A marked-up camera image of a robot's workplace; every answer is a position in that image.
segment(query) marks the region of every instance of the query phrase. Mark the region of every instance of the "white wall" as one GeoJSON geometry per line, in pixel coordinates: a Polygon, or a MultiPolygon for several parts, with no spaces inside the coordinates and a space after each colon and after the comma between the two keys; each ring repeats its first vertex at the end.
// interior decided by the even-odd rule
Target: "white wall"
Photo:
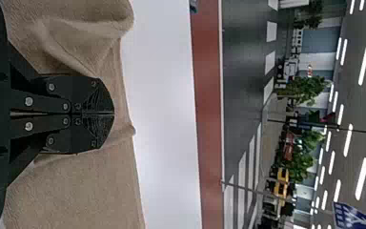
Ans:
{"type": "Polygon", "coordinates": [[[318,28],[327,28],[327,27],[339,27],[341,26],[342,17],[330,17],[322,19],[322,22],[319,24],[318,28]]]}
{"type": "Polygon", "coordinates": [[[131,2],[122,61],[147,228],[201,228],[189,1],[131,2]]]}
{"type": "Polygon", "coordinates": [[[296,195],[299,198],[312,199],[314,197],[314,188],[297,184],[296,185],[296,195]]]}
{"type": "Polygon", "coordinates": [[[314,70],[333,70],[335,57],[335,52],[302,53],[299,56],[299,69],[308,71],[308,65],[311,64],[314,70]]]}

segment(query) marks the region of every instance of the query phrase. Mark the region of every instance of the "tree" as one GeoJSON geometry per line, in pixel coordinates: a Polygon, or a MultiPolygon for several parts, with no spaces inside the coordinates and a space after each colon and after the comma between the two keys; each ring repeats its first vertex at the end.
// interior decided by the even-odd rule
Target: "tree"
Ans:
{"type": "Polygon", "coordinates": [[[317,131],[305,131],[301,136],[303,145],[310,151],[316,149],[317,144],[321,143],[324,139],[325,135],[317,131]]]}
{"type": "Polygon", "coordinates": [[[300,148],[295,145],[293,150],[292,160],[278,159],[275,167],[282,167],[288,169],[290,172],[290,180],[302,183],[308,177],[308,168],[314,165],[314,158],[309,154],[305,148],[300,148]]]}
{"type": "Polygon", "coordinates": [[[295,20],[294,27],[296,29],[302,29],[304,26],[308,26],[310,29],[317,29],[322,22],[323,3],[322,0],[315,0],[310,2],[308,6],[302,7],[302,11],[308,14],[308,18],[305,20],[295,20]]]}
{"type": "Polygon", "coordinates": [[[325,78],[314,77],[296,77],[285,89],[276,89],[278,97],[290,97],[295,100],[295,105],[307,102],[308,106],[315,104],[317,97],[329,85],[325,78]]]}

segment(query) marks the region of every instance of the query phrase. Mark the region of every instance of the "pole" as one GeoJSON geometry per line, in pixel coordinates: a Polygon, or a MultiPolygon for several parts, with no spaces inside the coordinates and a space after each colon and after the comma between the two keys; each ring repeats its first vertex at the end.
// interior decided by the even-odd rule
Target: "pole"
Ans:
{"type": "Polygon", "coordinates": [[[277,196],[273,195],[270,192],[260,192],[260,191],[254,190],[254,189],[248,189],[248,188],[245,188],[245,187],[242,187],[242,186],[239,186],[239,185],[236,185],[236,184],[231,184],[229,182],[225,182],[225,181],[222,181],[222,180],[221,180],[221,183],[224,184],[224,185],[232,186],[232,187],[237,188],[237,189],[242,189],[242,190],[245,190],[245,191],[248,191],[248,192],[251,192],[251,193],[256,193],[256,194],[261,195],[261,196],[266,196],[266,197],[269,197],[269,198],[284,200],[288,203],[296,203],[296,201],[292,201],[291,199],[277,197],[277,196]]]}
{"type": "MultiPolygon", "coordinates": [[[[283,124],[288,124],[287,121],[281,121],[281,120],[274,120],[274,119],[267,119],[267,121],[270,121],[270,122],[276,122],[276,123],[283,123],[283,124]]],[[[327,124],[321,124],[321,125],[318,125],[318,124],[308,124],[308,123],[302,123],[302,126],[309,126],[309,127],[321,127],[321,128],[324,128],[324,127],[327,127],[328,129],[332,129],[332,130],[340,130],[340,131],[349,131],[349,129],[346,129],[346,128],[341,128],[340,126],[338,125],[327,125],[327,124]]],[[[360,130],[350,130],[352,132],[357,132],[357,133],[363,133],[363,134],[366,134],[366,131],[360,131],[360,130]]]]}

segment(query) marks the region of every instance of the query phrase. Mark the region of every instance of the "sidewalk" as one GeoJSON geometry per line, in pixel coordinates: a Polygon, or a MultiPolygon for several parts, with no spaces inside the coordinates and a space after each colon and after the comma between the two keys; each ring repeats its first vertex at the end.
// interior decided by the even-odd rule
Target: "sidewalk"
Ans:
{"type": "MultiPolygon", "coordinates": [[[[262,141],[261,141],[261,155],[260,155],[260,178],[257,185],[257,190],[264,189],[266,180],[264,177],[269,176],[270,167],[275,161],[275,149],[278,145],[278,138],[281,134],[281,123],[268,122],[267,119],[285,120],[285,108],[287,106],[287,99],[277,100],[276,94],[272,94],[268,104],[263,109],[262,119],[262,141]]],[[[255,224],[260,223],[262,213],[263,196],[257,196],[257,216],[255,224]]]]}

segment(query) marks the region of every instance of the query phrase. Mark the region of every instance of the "yellow vehicle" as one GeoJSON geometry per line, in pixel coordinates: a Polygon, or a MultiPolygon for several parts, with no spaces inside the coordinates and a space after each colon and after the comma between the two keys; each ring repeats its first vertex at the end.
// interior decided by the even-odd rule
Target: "yellow vehicle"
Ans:
{"type": "MultiPolygon", "coordinates": [[[[287,198],[290,175],[287,169],[278,168],[276,170],[276,182],[272,182],[272,190],[276,197],[287,198]]],[[[281,208],[285,206],[286,201],[282,199],[265,197],[263,198],[264,217],[272,220],[278,220],[281,216],[281,208]]]]}
{"type": "MultiPolygon", "coordinates": [[[[278,168],[277,179],[280,180],[281,182],[275,183],[274,195],[280,198],[286,198],[288,185],[290,181],[289,171],[287,169],[278,168]]],[[[281,200],[279,202],[279,205],[280,207],[284,207],[285,201],[281,200]]]]}

